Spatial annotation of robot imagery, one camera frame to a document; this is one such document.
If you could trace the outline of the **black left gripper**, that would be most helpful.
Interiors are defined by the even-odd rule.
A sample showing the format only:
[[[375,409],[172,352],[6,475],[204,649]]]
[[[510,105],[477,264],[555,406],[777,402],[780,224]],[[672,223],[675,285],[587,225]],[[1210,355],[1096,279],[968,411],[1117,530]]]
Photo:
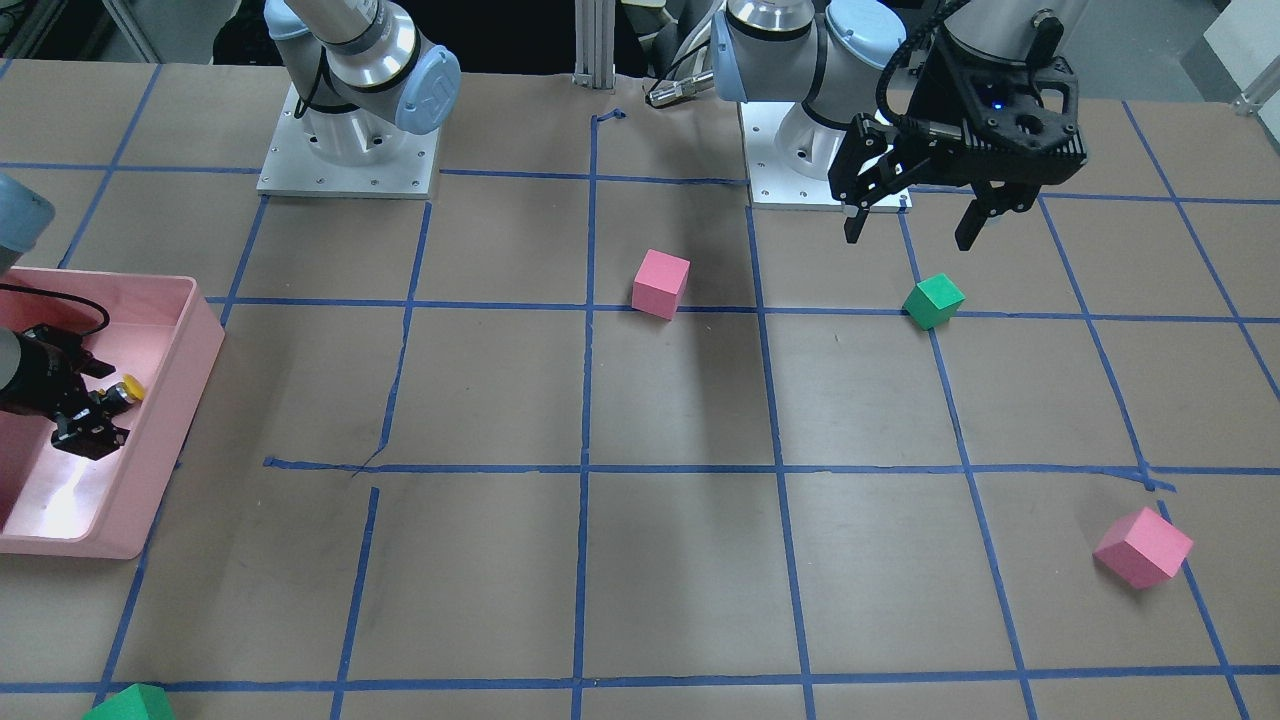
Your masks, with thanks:
[[[905,111],[888,85],[913,50],[906,41],[874,86],[874,108],[856,114],[829,168],[844,204],[844,234],[856,243],[873,213],[913,209],[906,187],[973,188],[955,231],[966,252],[1009,211],[1027,211],[1041,187],[1061,184],[1088,161],[1078,118],[1078,79],[1053,40],[1011,59],[982,56],[957,40],[933,44]]]

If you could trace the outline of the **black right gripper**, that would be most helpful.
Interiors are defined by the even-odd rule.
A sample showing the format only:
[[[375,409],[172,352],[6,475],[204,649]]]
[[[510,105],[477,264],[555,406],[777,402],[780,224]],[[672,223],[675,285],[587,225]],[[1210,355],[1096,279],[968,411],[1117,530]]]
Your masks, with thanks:
[[[37,324],[23,332],[4,328],[1,337],[4,413],[50,420],[50,445],[90,460],[125,445],[131,432],[102,413],[100,389],[88,389],[83,379],[105,379],[116,369],[96,359],[82,334]]]

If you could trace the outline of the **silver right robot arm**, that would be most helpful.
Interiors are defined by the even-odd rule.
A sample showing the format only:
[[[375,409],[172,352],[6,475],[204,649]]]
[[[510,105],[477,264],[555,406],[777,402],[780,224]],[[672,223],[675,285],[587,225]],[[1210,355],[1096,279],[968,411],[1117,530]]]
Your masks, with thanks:
[[[297,122],[356,119],[367,140],[428,137],[452,113],[457,56],[428,40],[392,1],[269,1],[265,23],[298,94]],[[888,117],[888,82],[922,37],[878,1],[712,1],[646,104],[667,108],[705,88],[731,102],[788,105],[786,131],[835,140],[854,117]],[[54,325],[3,331],[3,411],[40,416],[51,445],[100,460],[125,445],[115,418],[145,397],[131,375],[105,389],[114,366],[84,347],[84,332]]]

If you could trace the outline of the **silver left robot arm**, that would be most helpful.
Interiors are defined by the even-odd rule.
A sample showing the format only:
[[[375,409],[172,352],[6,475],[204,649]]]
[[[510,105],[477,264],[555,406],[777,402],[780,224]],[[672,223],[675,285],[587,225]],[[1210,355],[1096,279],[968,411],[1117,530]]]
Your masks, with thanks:
[[[855,243],[915,184],[969,187],[969,250],[1088,161],[1060,47],[1082,1],[947,1],[909,29],[879,1],[727,1],[710,18],[716,92],[791,105],[781,147],[824,181]]]

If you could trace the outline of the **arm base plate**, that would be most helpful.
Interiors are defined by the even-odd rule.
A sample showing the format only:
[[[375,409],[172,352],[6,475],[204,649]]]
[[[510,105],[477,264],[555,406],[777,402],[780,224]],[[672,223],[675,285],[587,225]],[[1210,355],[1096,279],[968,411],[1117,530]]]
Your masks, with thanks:
[[[442,131],[411,135],[362,109],[294,115],[288,88],[256,190],[264,196],[429,200]]]
[[[742,102],[739,114],[753,208],[842,209],[828,181],[842,131],[813,120],[799,102]]]

